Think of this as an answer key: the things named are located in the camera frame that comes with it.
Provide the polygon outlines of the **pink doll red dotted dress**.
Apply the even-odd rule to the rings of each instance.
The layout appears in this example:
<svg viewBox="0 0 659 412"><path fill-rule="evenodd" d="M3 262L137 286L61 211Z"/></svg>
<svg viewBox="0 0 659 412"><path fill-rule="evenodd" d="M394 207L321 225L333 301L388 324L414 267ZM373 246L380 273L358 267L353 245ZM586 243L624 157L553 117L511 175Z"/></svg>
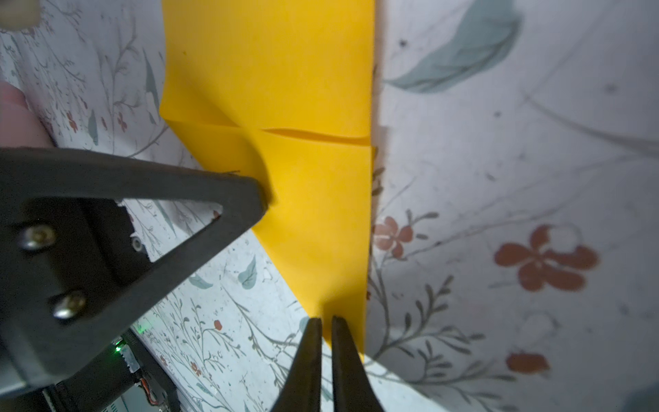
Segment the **pink doll red dotted dress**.
<svg viewBox="0 0 659 412"><path fill-rule="evenodd" d="M1 82L1 147L54 148L53 140L27 106L25 94Z"/></svg>

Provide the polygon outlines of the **yellow square paper sheet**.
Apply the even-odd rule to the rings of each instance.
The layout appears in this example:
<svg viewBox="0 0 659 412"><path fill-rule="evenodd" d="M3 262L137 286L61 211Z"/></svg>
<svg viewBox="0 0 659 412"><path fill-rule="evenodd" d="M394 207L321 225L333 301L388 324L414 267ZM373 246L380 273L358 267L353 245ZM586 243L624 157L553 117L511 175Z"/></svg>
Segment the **yellow square paper sheet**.
<svg viewBox="0 0 659 412"><path fill-rule="evenodd" d="M160 114L209 171L257 180L254 227L307 314L365 347L372 1L166 1Z"/></svg>

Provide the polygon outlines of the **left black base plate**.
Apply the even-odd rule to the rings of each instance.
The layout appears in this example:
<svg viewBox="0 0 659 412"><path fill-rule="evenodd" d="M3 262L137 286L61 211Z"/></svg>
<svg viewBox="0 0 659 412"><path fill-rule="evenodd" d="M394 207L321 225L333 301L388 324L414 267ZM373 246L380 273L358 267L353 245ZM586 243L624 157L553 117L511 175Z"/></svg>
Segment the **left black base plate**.
<svg viewBox="0 0 659 412"><path fill-rule="evenodd" d="M126 393L137 390L147 411L181 411L177 386L128 330L72 377L1 399L3 411L129 411Z"/></svg>

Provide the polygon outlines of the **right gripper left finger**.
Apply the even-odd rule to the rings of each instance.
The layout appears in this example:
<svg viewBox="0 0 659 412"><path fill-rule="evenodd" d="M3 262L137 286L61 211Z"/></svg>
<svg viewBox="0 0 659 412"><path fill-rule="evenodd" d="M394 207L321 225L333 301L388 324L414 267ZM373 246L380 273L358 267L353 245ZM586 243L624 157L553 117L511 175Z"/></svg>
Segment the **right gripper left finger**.
<svg viewBox="0 0 659 412"><path fill-rule="evenodd" d="M150 260L125 199L215 203L221 215ZM1 394L58 383L257 224L253 178L79 149L1 152Z"/></svg>

